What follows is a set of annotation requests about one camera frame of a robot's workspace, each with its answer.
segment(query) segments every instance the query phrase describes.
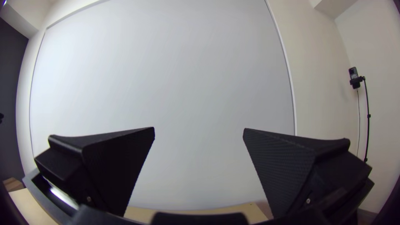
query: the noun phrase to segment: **phone mount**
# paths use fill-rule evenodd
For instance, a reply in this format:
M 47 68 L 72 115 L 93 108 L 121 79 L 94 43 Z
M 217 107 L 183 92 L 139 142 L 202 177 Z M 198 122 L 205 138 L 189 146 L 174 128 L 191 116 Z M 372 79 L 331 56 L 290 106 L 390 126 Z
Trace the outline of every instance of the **phone mount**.
M 360 83 L 364 81 L 364 86 L 365 86 L 365 96 L 367 97 L 367 147 L 365 148 L 365 157 L 364 157 L 364 162 L 366 163 L 368 161 L 367 159 L 367 153 L 368 153 L 368 142 L 370 140 L 370 104 L 368 102 L 368 91 L 367 91 L 367 83 L 365 81 L 365 77 L 359 76 L 357 78 L 351 79 L 350 84 L 353 86 L 353 89 L 357 89 L 360 87 Z
M 358 78 L 351 79 L 351 80 L 350 80 L 350 84 L 353 86 L 353 89 L 357 89 L 357 88 L 360 87 L 360 83 L 361 83 L 362 81 L 365 81 L 365 77 L 360 76 L 360 77 L 358 77 Z

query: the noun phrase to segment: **white projection screen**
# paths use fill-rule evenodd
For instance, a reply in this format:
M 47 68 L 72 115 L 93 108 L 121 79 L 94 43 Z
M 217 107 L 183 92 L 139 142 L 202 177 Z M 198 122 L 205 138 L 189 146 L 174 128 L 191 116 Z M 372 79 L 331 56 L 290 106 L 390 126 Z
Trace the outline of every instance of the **white projection screen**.
M 288 69 L 264 0 L 105 1 L 47 29 L 32 82 L 34 156 L 51 134 L 155 128 L 132 206 L 265 200 L 243 129 L 294 134 Z

